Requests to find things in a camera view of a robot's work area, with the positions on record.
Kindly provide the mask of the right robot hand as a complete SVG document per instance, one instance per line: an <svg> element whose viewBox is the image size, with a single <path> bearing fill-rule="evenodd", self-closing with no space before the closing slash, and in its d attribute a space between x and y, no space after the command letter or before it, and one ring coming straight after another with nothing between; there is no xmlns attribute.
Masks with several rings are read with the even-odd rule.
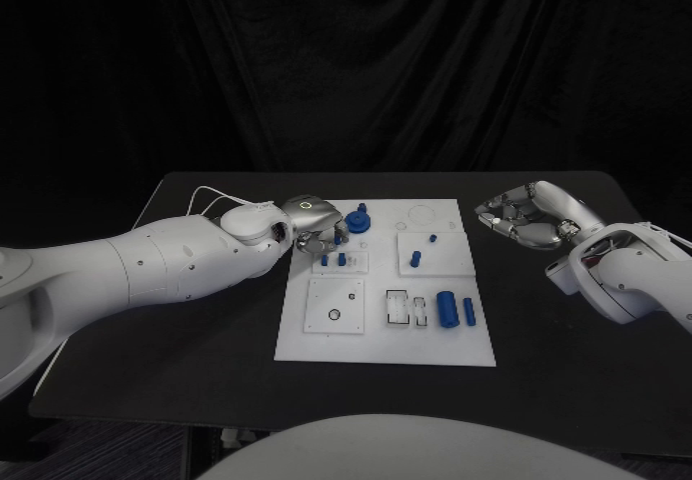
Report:
<svg viewBox="0 0 692 480"><path fill-rule="evenodd" d="M578 245L604 228L591 208L557 185L540 180L507 190L474 209L478 221L534 250Z"/></svg>

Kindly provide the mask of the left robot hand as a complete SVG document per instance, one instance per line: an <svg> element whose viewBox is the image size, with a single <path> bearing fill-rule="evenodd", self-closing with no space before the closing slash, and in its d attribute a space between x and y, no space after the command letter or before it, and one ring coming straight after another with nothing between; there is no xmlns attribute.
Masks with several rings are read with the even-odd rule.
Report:
<svg viewBox="0 0 692 480"><path fill-rule="evenodd" d="M348 241L344 217L334 205L312 195L299 195L281 206L289 220L291 239L302 253L327 254Z"/></svg>

